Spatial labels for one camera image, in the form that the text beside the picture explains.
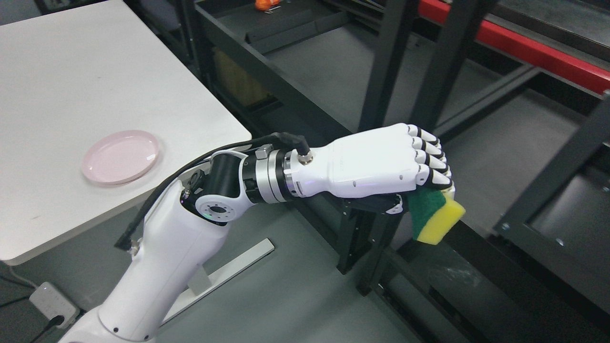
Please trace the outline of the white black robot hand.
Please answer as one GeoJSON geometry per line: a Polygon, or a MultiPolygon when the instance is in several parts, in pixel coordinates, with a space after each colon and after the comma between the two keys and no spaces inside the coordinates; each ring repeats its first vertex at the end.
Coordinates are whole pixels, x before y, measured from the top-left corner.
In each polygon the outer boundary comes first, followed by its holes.
{"type": "Polygon", "coordinates": [[[329,192],[338,198],[359,199],[388,195],[374,211],[403,212],[398,194],[417,186],[455,197],[455,183],[440,140],[412,124],[394,124],[347,135],[326,146],[311,148],[308,162],[298,152],[279,153],[268,165],[277,193],[284,198],[312,197],[329,192]]]}

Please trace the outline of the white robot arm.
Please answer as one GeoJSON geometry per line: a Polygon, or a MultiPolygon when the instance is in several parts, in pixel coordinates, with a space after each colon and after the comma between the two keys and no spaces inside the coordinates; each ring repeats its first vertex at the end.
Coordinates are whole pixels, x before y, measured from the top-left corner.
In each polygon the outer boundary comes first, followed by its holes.
{"type": "Polygon", "coordinates": [[[62,343],[153,343],[161,326],[275,247],[264,239],[212,275],[205,261],[220,250],[231,223],[258,202],[285,202],[295,194],[296,151],[262,146],[254,155],[224,150],[210,174],[175,180],[144,220],[132,262],[100,306],[61,338],[62,343]]]}

